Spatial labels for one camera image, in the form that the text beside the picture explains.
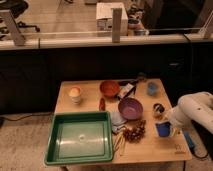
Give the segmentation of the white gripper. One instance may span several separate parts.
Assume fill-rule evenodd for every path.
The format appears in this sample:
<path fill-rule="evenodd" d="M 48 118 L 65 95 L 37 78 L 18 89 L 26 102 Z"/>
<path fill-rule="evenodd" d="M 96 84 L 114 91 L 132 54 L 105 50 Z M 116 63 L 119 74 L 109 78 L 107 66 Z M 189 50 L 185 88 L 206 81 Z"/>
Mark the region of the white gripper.
<path fill-rule="evenodd" d="M 169 109 L 165 114 L 166 119 L 172 125 L 170 127 L 170 136 L 171 137 L 178 135 L 180 133 L 179 128 L 183 127 L 182 122 L 178 119 L 179 114 L 180 114 L 180 110 L 178 107 Z"/>

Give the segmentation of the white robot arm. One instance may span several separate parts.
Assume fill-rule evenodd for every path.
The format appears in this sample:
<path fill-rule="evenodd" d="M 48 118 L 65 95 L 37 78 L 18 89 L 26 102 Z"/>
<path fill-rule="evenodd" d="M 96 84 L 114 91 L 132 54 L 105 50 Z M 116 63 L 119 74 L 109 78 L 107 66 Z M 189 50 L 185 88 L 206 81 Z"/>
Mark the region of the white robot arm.
<path fill-rule="evenodd" d="M 174 128 L 183 128 L 191 120 L 213 134 L 213 95 L 209 92 L 186 94 L 165 114 Z"/>

